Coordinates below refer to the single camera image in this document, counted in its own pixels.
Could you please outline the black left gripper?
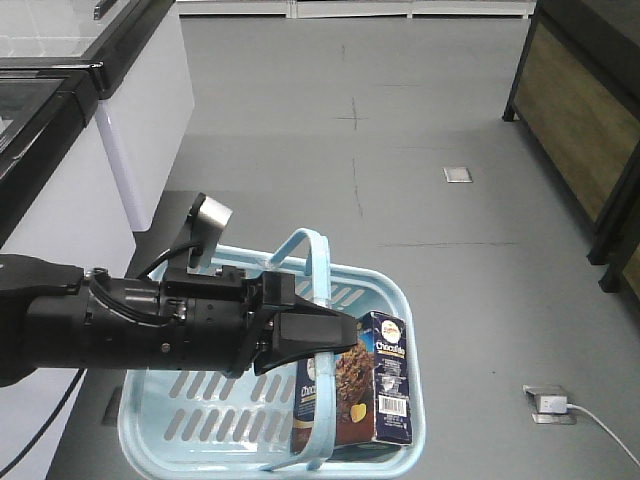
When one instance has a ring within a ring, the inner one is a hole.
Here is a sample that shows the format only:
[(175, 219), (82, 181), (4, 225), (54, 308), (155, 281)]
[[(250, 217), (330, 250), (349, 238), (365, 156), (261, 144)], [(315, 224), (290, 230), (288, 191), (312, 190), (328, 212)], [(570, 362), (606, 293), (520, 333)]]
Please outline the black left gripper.
[(229, 265), (214, 275), (169, 267), (161, 292), (185, 303), (175, 314), (186, 328), (180, 358), (188, 369), (239, 378), (253, 368), (262, 375), (318, 353), (344, 353), (358, 342), (355, 317), (310, 303), (296, 306), (292, 274), (265, 271), (249, 278)]

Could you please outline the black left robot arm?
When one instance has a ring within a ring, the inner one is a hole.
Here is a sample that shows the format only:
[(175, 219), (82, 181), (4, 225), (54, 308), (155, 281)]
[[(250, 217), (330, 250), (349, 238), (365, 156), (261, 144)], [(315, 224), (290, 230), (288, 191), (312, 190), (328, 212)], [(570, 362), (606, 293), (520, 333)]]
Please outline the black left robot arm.
[(1, 382), (40, 368), (267, 373), (357, 343), (354, 317), (296, 292), (289, 273), (249, 278), (169, 266), (115, 278), (16, 254), (1, 258)]

